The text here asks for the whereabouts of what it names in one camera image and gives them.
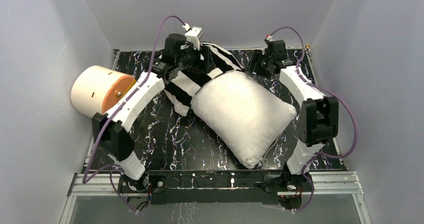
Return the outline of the black white striped pillowcase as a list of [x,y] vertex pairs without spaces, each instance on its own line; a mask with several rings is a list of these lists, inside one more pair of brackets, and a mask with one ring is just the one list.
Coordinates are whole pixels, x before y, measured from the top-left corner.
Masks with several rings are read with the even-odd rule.
[[207,74],[195,73],[188,70],[178,71],[176,78],[165,85],[164,92],[173,104],[174,110],[181,116],[186,116],[196,93],[209,81],[232,71],[244,71],[243,65],[231,52],[221,46],[201,42],[201,49],[209,54],[207,58],[215,67]]

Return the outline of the white pillow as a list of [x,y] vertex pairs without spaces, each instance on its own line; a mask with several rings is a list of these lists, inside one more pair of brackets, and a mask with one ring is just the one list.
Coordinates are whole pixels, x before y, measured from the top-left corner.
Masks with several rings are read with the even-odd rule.
[[293,105],[240,71],[208,82],[192,99],[191,109],[248,169],[259,163],[297,114]]

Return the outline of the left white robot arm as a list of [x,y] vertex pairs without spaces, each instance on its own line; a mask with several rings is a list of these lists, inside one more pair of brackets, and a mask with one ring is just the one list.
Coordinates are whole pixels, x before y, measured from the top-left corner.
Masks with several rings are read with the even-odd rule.
[[137,192],[149,187],[146,168],[137,157],[130,129],[147,104],[163,91],[180,71],[208,73],[212,66],[207,62],[207,52],[201,50],[203,31],[193,27],[185,34],[170,34],[160,53],[151,53],[149,63],[140,78],[118,102],[104,114],[92,117],[94,146],[92,157],[98,149],[104,151],[115,167],[130,179]]

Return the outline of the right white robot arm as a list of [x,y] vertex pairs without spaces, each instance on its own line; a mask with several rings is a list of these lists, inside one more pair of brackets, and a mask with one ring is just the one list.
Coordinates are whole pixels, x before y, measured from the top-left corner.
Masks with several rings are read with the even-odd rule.
[[297,145],[285,164],[289,172],[281,178],[282,186],[294,191],[301,185],[300,175],[308,172],[312,159],[336,137],[339,102],[311,86],[299,67],[288,58],[283,40],[267,38],[265,43],[264,50],[254,52],[248,65],[249,72],[264,77],[277,76],[300,106],[296,126]]

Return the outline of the white orange cylinder roll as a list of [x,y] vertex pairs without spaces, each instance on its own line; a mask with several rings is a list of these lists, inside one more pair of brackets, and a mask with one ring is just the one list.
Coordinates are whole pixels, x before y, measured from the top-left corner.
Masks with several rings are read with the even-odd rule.
[[76,79],[70,94],[74,108],[92,118],[113,107],[136,83],[133,76],[102,66],[91,66]]

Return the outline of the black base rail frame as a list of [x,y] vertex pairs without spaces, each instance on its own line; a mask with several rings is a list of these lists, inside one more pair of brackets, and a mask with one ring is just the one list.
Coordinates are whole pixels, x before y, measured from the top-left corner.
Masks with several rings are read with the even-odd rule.
[[287,170],[150,170],[140,180],[122,175],[118,191],[151,204],[255,202],[297,209],[311,190],[309,174]]

